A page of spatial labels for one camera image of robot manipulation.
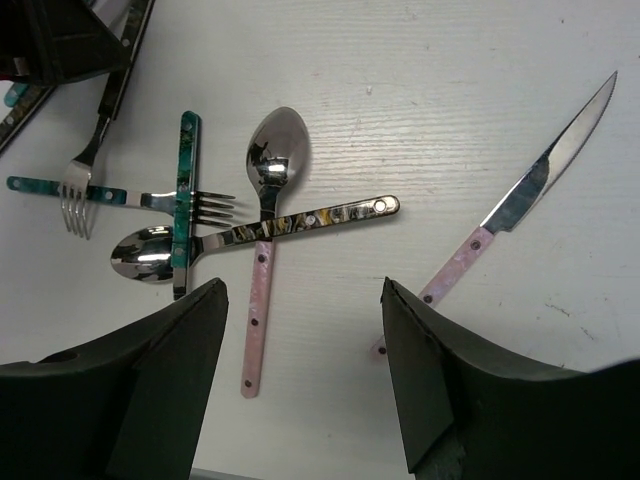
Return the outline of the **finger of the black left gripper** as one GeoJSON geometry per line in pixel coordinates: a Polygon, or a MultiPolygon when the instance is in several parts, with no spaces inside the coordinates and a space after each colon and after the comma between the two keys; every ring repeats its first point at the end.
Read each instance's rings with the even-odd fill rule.
{"type": "Polygon", "coordinates": [[[1,79],[62,85],[128,63],[114,33],[129,1],[7,0],[1,3],[1,79]]]}

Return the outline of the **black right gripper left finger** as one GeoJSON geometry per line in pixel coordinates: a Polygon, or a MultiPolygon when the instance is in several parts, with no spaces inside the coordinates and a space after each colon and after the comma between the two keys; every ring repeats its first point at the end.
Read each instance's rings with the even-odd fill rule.
{"type": "Polygon", "coordinates": [[[213,279],[38,362],[1,368],[5,479],[186,479],[228,315],[213,279]]]}

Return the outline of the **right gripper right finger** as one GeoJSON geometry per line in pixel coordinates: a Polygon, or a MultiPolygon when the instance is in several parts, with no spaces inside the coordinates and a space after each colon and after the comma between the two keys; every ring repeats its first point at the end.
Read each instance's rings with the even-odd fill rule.
{"type": "Polygon", "coordinates": [[[408,471],[417,479],[635,479],[639,363],[591,372],[501,347],[394,280],[381,295],[408,471]]]}

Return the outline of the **green handled table knife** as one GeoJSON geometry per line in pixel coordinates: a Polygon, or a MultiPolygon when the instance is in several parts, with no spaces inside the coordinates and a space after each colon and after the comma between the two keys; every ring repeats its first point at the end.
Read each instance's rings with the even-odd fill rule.
{"type": "Polygon", "coordinates": [[[55,91],[55,87],[26,86],[1,121],[1,154],[9,148],[55,91]]]}

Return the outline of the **grey handled fork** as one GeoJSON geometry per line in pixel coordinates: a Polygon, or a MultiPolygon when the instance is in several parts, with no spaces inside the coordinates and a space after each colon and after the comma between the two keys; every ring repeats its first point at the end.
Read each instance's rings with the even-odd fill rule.
{"type": "Polygon", "coordinates": [[[60,207],[66,229],[86,240],[90,239],[87,202],[93,166],[109,126],[117,118],[155,3],[155,0],[130,3],[120,38],[127,54],[125,67],[108,75],[92,137],[87,146],[69,162],[60,182],[60,207]]]}

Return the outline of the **green handled fork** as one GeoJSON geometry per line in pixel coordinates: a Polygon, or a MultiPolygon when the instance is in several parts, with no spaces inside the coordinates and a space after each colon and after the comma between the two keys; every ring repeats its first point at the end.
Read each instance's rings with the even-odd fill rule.
{"type": "MultiPolygon", "coordinates": [[[[6,185],[13,191],[52,197],[58,197],[61,189],[58,181],[20,176],[9,176],[6,185]]],[[[149,193],[106,186],[89,186],[87,193],[90,202],[157,211],[170,216],[174,216],[175,198],[175,192],[149,193]]],[[[196,224],[230,228],[229,220],[233,218],[234,206],[226,203],[226,200],[234,199],[231,195],[195,191],[188,201],[188,211],[193,214],[196,224]]]]}

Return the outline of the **pink handled knife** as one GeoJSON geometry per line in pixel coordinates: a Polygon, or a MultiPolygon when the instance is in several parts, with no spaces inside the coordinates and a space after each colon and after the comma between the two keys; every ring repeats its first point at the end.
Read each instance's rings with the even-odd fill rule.
{"type": "Polygon", "coordinates": [[[453,305],[455,300],[469,303],[477,298],[468,293],[475,279],[474,270],[500,237],[513,232],[543,202],[588,148],[607,115],[619,78],[620,70],[616,68],[479,220],[417,293],[421,304],[439,313],[452,313],[458,311],[453,305]]]}

